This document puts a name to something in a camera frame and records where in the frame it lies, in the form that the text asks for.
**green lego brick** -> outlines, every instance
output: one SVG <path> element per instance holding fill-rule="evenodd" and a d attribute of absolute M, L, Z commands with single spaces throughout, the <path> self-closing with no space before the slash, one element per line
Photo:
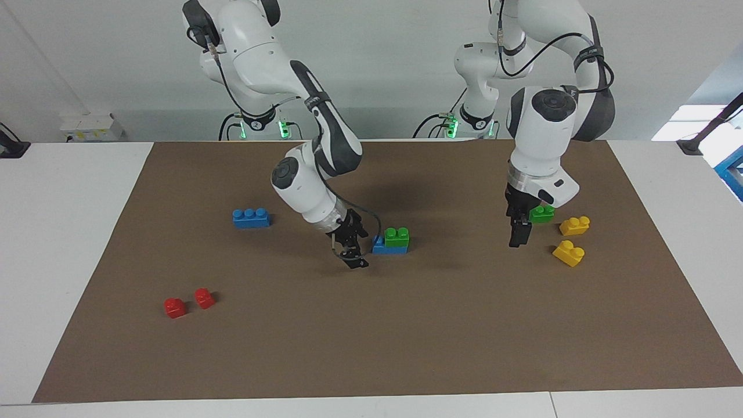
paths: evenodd
<path fill-rule="evenodd" d="M 555 217 L 555 208 L 550 205 L 537 206 L 529 212 L 529 220 L 535 224 L 545 224 Z"/>
<path fill-rule="evenodd" d="M 397 230 L 394 228 L 387 228 L 384 231 L 385 247 L 407 247 L 408 245 L 410 245 L 408 228 L 400 228 Z"/>

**red lego brick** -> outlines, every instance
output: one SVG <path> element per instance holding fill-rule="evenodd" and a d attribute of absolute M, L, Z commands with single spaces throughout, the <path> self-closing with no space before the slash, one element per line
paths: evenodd
<path fill-rule="evenodd" d="M 198 305 L 201 306 L 202 309 L 208 309 L 210 306 L 216 303 L 214 301 L 214 297 L 206 288 L 197 290 L 193 295 L 196 298 L 196 303 L 198 303 Z"/>
<path fill-rule="evenodd" d="M 165 313 L 170 318 L 179 318 L 186 314 L 186 304 L 181 299 L 167 299 L 165 300 Z"/>

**blue lego brick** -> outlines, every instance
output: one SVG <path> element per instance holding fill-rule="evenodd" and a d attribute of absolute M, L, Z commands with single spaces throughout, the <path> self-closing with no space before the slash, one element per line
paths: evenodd
<path fill-rule="evenodd" d="M 374 238 L 376 240 L 376 245 L 371 249 L 372 254 L 379 254 L 379 255 L 390 255 L 390 254 L 407 254 L 408 248 L 407 247 L 386 247 L 384 245 L 384 238 Z"/>
<path fill-rule="evenodd" d="M 264 208 L 235 209 L 233 211 L 233 223 L 238 229 L 268 228 L 271 225 L 270 215 Z"/>

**white wall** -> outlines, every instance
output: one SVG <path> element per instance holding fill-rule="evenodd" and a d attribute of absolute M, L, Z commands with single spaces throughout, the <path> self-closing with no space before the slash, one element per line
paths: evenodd
<path fill-rule="evenodd" d="M 743 43 L 712 72 L 694 95 L 690 105 L 728 104 L 743 91 Z"/>
<path fill-rule="evenodd" d="M 114 113 L 134 141 L 212 140 L 232 106 L 201 74 L 199 51 L 184 36 L 183 1 L 0 0 L 2 39 L 28 36 L 26 44 L 0 43 L 0 118 L 33 141 L 54 140 L 56 116 L 81 107 Z M 448 110 L 464 87 L 456 48 L 489 39 L 479 0 L 280 4 L 279 40 L 362 138 L 409 137 L 425 116 Z M 735 0 L 582 4 L 617 72 L 617 121 L 607 138 L 649 140 L 743 40 L 743 3 Z M 570 83 L 571 69 L 562 52 L 546 53 L 526 80 L 502 82 L 496 117 L 504 119 L 522 86 Z M 301 103 L 286 109 L 305 135 L 317 131 Z"/>

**yellow lego brick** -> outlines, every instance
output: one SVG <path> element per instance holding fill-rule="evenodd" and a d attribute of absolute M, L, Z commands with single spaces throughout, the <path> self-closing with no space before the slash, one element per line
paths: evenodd
<path fill-rule="evenodd" d="M 570 267 L 575 267 L 583 260 L 585 251 L 583 248 L 576 247 L 573 242 L 565 240 L 562 241 L 557 249 L 552 253 L 555 257 L 561 259 L 565 264 Z"/>
<path fill-rule="evenodd" d="M 580 218 L 570 218 L 559 226 L 559 231 L 564 237 L 572 235 L 583 235 L 591 227 L 591 220 L 587 216 Z"/>

